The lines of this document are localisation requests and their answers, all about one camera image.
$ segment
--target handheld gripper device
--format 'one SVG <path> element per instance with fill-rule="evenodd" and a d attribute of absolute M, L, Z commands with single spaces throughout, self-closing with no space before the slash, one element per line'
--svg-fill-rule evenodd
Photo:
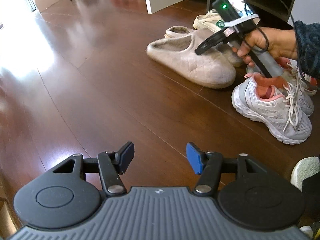
<path fill-rule="evenodd" d="M 212 7 L 224 20 L 224 28 L 201 43 L 195 50 L 197 55 L 205 53 L 220 42 L 229 43 L 238 49 L 245 35 L 257 29 L 260 20 L 259 15 L 244 0 L 216 0 Z M 283 69 L 265 49 L 255 46 L 248 54 L 265 77 L 283 74 Z"/>
<path fill-rule="evenodd" d="M 188 187 L 124 187 L 134 157 L 119 151 L 84 159 L 73 154 L 22 187 L 14 209 L 25 223 L 10 240 L 308 240 L 296 226 L 302 193 L 247 154 L 224 158 L 187 144 L 187 158 L 201 175 Z M 97 172 L 102 190 L 85 181 Z M 236 180 L 218 191 L 221 173 Z"/>

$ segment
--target black circular cover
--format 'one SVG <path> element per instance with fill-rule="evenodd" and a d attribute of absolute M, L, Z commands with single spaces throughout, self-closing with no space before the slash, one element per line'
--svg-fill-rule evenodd
<path fill-rule="evenodd" d="M 296 223 L 304 212 L 302 193 L 285 180 L 252 173 L 226 185 L 219 193 L 223 212 L 253 230 L 277 230 Z"/>
<path fill-rule="evenodd" d="M 77 176 L 45 173 L 21 188 L 13 204 L 17 215 L 28 225 L 57 229 L 90 217 L 100 206 L 100 193 Z"/>

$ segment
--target metal pivot screw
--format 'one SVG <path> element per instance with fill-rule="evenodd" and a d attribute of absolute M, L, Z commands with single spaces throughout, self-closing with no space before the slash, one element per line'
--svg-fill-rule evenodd
<path fill-rule="evenodd" d="M 198 185 L 196 186 L 196 192 L 198 193 L 208 193 L 212 190 L 209 185 Z"/>
<path fill-rule="evenodd" d="M 108 187 L 108 191 L 112 194 L 120 194 L 124 191 L 124 187 L 121 185 L 112 185 Z"/>

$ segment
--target black cable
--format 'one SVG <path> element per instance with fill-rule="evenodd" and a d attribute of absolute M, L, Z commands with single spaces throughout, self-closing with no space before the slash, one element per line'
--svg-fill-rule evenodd
<path fill-rule="evenodd" d="M 297 67 L 298 67 L 298 70 L 299 70 L 299 73 L 300 73 L 300 78 L 301 78 L 301 79 L 303 80 L 303 82 L 306 83 L 308 86 L 312 87 L 312 88 L 315 89 L 315 90 L 320 90 L 320 88 L 318 88 L 318 87 L 310 84 L 310 82 L 307 81 L 307 80 L 304 78 L 304 73 L 302 72 L 301 66 L 300 66 L 300 54 L 299 54 L 299 48 L 298 48 L 298 35 L 297 35 L 296 25 L 295 25 L 293 16 L 292 16 L 289 8 L 287 7 L 287 5 L 284 3 L 284 1 L 282 1 L 282 0 L 279 0 L 279 1 L 280 1 L 280 2 L 283 4 L 283 6 L 287 9 L 288 13 L 290 14 L 290 18 L 291 18 L 291 20 L 292 20 L 293 30 L 294 30 L 294 34 L 295 34 L 295 37 L 296 37 Z M 248 11 L 247 11 L 246 6 L 247 6 L 247 0 L 244 1 L 244 10 L 245 10 L 246 14 L 248 15 Z M 263 35 L 263 37 L 266 39 L 266 44 L 267 44 L 265 50 L 259 50 L 259 52 L 265 52 L 265 51 L 267 51 L 268 48 L 269 48 L 268 38 L 267 38 L 266 34 L 265 34 L 259 27 L 258 27 L 257 29 L 261 32 L 261 34 Z"/>

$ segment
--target ribbed gray surface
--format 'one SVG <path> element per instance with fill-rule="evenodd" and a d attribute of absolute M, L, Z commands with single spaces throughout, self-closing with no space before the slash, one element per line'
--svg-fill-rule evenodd
<path fill-rule="evenodd" d="M 255 232 L 229 222 L 210 198 L 185 187 L 133 187 L 109 198 L 90 220 L 60 232 L 24 227 L 10 240 L 308 240 L 297 227 Z"/>

